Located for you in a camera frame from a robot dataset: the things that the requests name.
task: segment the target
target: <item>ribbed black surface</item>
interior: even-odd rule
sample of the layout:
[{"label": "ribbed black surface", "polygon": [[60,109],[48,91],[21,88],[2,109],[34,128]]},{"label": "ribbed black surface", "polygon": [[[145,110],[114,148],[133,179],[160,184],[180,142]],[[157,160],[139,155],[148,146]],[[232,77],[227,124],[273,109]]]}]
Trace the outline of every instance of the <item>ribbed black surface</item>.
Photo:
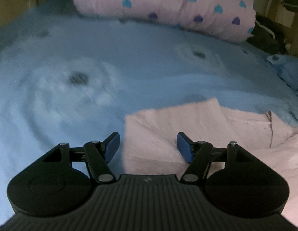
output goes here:
[{"label": "ribbed black surface", "polygon": [[99,186],[79,209],[55,218],[15,215],[7,231],[292,231],[280,215],[262,219],[230,216],[212,206],[196,186],[175,176],[124,175],[118,183]]}]

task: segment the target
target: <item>rolled pink blanket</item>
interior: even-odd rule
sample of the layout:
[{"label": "rolled pink blanket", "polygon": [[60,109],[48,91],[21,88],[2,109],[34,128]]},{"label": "rolled pink blanket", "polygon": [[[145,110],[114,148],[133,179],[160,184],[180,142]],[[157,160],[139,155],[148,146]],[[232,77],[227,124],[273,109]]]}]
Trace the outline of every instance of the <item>rolled pink blanket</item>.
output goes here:
[{"label": "rolled pink blanket", "polygon": [[84,15],[139,18],[245,41],[255,25],[254,0],[74,0]]}]

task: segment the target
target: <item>silver bolt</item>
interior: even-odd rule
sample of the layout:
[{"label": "silver bolt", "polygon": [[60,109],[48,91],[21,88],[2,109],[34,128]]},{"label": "silver bolt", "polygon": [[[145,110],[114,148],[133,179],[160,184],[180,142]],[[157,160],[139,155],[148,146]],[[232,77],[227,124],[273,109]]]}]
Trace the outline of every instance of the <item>silver bolt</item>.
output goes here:
[{"label": "silver bolt", "polygon": [[195,182],[198,181],[198,176],[194,174],[187,174],[183,176],[183,180],[186,182]]},{"label": "silver bolt", "polygon": [[114,179],[114,177],[110,174],[102,174],[98,177],[98,180],[101,182],[110,182]]}]

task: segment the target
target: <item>bed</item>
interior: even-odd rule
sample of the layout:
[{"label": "bed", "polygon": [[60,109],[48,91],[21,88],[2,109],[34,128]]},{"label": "bed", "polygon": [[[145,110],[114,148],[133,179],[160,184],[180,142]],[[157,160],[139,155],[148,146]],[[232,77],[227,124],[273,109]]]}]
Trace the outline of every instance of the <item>bed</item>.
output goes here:
[{"label": "bed", "polygon": [[[298,97],[244,42],[173,26],[99,20],[50,0],[0,29],[0,225],[9,180],[61,142],[82,146],[139,110],[201,102],[265,113],[298,127]],[[110,163],[124,173],[122,149]]]}]

